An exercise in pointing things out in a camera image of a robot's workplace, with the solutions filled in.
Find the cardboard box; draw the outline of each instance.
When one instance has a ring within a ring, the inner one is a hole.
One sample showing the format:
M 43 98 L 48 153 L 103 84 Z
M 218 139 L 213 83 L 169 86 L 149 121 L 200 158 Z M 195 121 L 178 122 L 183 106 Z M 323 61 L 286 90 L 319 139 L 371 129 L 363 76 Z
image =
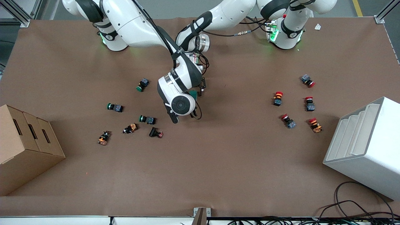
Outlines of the cardboard box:
M 64 159 L 49 122 L 8 105 L 0 107 L 0 196 Z

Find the white label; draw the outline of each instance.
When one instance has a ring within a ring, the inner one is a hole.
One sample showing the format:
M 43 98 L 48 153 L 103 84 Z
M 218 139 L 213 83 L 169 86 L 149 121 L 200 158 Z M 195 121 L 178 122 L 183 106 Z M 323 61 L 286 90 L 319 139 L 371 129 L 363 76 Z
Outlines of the white label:
M 317 25 L 315 26 L 314 29 L 316 29 L 316 30 L 321 30 L 321 25 L 320 25 L 320 24 L 317 24 Z

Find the brown table surface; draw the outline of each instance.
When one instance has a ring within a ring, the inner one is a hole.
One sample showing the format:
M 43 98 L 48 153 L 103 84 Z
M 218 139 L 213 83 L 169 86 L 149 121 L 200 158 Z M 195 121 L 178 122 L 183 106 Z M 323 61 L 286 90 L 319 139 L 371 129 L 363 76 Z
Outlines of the brown table surface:
M 156 23 L 175 37 L 189 21 Z M 87 21 L 32 21 L 19 31 L 0 103 L 51 121 L 66 159 L 1 197 L 0 215 L 184 216 L 198 206 L 213 216 L 319 215 L 336 186 L 351 180 L 322 164 L 338 119 L 381 96 L 400 102 L 400 70 L 373 18 L 311 18 L 306 28 L 291 50 L 268 44 L 260 30 L 212 36 L 203 119 L 181 117 L 175 125 L 156 91 L 172 66 L 166 49 L 111 52 Z M 303 74 L 313 88 L 300 82 Z M 151 83 L 140 93 L 143 77 Z M 281 107 L 272 105 L 276 91 L 284 93 Z M 315 112 L 304 110 L 310 95 Z M 126 109 L 106 110 L 109 102 Z M 295 129 L 279 119 L 285 113 Z M 148 137 L 152 126 L 143 123 L 122 134 L 140 115 L 158 118 L 164 138 Z M 323 132 L 311 131 L 312 117 Z M 96 141 L 105 130 L 112 137 L 104 147 Z M 388 210 L 356 185 L 339 196 L 367 211 Z M 400 202 L 390 205 L 400 212 Z M 340 216 L 336 209 L 325 215 Z

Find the white plastic bin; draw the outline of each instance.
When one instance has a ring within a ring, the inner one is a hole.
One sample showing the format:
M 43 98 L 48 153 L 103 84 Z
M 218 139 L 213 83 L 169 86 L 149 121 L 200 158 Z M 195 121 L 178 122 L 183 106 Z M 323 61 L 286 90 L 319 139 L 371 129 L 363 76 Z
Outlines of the white plastic bin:
M 382 97 L 340 118 L 323 163 L 400 201 L 400 104 Z

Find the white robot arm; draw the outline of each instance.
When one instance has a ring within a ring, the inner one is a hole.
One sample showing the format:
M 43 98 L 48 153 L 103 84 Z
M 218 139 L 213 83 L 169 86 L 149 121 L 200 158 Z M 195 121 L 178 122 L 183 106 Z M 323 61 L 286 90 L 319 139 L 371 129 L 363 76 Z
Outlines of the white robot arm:
M 292 0 L 285 18 L 273 21 L 268 39 L 281 49 L 291 49 L 303 33 L 311 11 L 324 14 L 332 10 L 337 0 Z
M 187 25 L 176 37 L 176 43 L 185 51 L 206 52 L 210 38 L 202 31 L 225 30 L 238 25 L 257 5 L 266 20 L 283 16 L 289 0 L 223 0 Z
M 201 83 L 201 70 L 167 32 L 152 24 L 138 2 L 63 0 L 63 4 L 72 14 L 80 14 L 94 23 L 102 33 L 108 28 L 110 32 L 104 32 L 102 36 L 105 37 L 106 45 L 111 50 L 123 50 L 127 45 L 137 48 L 160 45 L 168 48 L 172 59 L 178 61 L 179 66 L 158 80 L 157 91 L 173 123 L 178 122 L 178 116 L 185 116 L 194 111 L 196 102 L 185 92 Z

